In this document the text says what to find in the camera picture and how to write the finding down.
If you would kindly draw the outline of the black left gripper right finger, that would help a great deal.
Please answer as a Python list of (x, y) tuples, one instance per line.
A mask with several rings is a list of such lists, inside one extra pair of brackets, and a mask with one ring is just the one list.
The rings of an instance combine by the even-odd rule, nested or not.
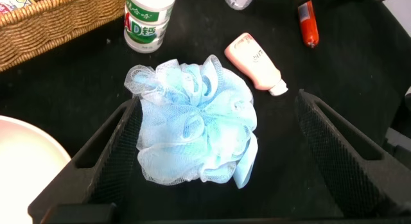
[(410, 215), (410, 169), (320, 98), (300, 90), (295, 104), (313, 158), (346, 216)]

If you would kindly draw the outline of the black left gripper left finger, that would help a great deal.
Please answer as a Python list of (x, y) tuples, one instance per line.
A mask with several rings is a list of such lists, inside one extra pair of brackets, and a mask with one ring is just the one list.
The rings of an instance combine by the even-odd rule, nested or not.
[(30, 203), (34, 223), (113, 223), (136, 163), (143, 111), (122, 103)]

